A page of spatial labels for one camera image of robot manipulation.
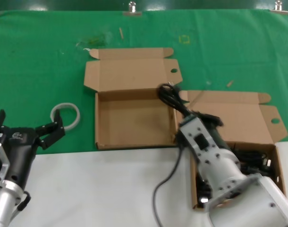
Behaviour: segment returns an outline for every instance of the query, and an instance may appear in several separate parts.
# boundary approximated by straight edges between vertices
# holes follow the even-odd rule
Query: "black cable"
[[[158,97],[163,103],[178,110],[184,117],[187,117],[192,112],[184,106],[183,100],[178,94],[179,92],[179,88],[171,84],[161,84],[157,88]]]
[[[158,215],[158,212],[157,212],[157,207],[156,207],[156,196],[157,196],[157,191],[158,189],[163,185],[165,184],[166,182],[168,182],[172,176],[175,174],[177,168],[178,168],[178,165],[180,163],[180,160],[181,160],[181,157],[182,157],[182,151],[183,151],[183,148],[182,147],[179,147],[178,148],[178,158],[176,160],[176,163],[172,169],[172,171],[170,172],[170,174],[164,179],[162,180],[160,183],[158,183],[158,185],[154,188],[153,190],[153,193],[152,193],[152,210],[153,210],[153,215],[154,215],[154,218],[158,224],[159,227],[163,227],[162,223],[161,223],[161,220],[160,220],[160,217]]]
[[[28,193],[27,191],[25,191],[24,194],[26,194],[26,198],[17,206],[18,211],[23,211],[32,198],[30,193]]]

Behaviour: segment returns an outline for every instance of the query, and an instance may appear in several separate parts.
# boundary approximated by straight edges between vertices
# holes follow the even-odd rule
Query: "box lid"
[[[226,142],[272,144],[288,135],[275,106],[266,93],[225,91],[182,91],[187,107],[222,119],[218,127]]]
[[[182,76],[176,59],[165,59],[172,48],[91,49],[99,61],[86,63],[84,85],[98,92],[156,88],[179,83]]]

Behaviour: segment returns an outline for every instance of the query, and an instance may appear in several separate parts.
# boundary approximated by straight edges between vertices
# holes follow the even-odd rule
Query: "white tape roll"
[[[60,103],[60,104],[56,105],[51,110],[51,114],[50,114],[50,118],[51,118],[51,120],[53,122],[54,121],[55,111],[56,110],[60,110],[60,109],[67,109],[67,108],[74,109],[76,111],[76,113],[77,113],[77,117],[76,117],[76,119],[74,120],[74,122],[71,125],[64,127],[65,131],[71,130],[71,129],[73,129],[74,127],[76,127],[78,125],[78,123],[80,121],[80,111],[79,111],[78,107],[75,104],[72,104],[72,103]]]

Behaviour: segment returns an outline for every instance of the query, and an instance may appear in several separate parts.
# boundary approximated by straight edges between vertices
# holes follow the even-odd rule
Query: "green mat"
[[[91,58],[83,49],[125,47],[172,47],[184,89],[269,93],[288,130],[288,16],[268,10],[150,11],[141,17],[4,12],[0,109],[7,113],[5,125],[46,124],[56,104],[72,102],[80,108],[80,124],[38,153],[96,150],[94,92],[83,86],[85,63]],[[75,117],[73,111],[62,116],[65,124]]]

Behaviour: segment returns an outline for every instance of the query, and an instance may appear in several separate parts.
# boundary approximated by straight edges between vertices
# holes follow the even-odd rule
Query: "open cardboard box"
[[[263,105],[271,100],[266,93],[182,91],[188,100],[188,108],[221,118],[223,127],[218,127],[222,138],[240,150],[258,150],[267,154],[275,169],[273,181],[285,194],[285,185],[280,157],[275,142],[288,135],[275,106]],[[191,169],[191,194],[193,208],[197,205],[196,176],[198,174],[193,158]]]
[[[86,64],[84,85],[97,91],[95,141],[98,149],[173,146],[175,112],[156,88],[179,83],[172,48],[92,49],[99,61]]]

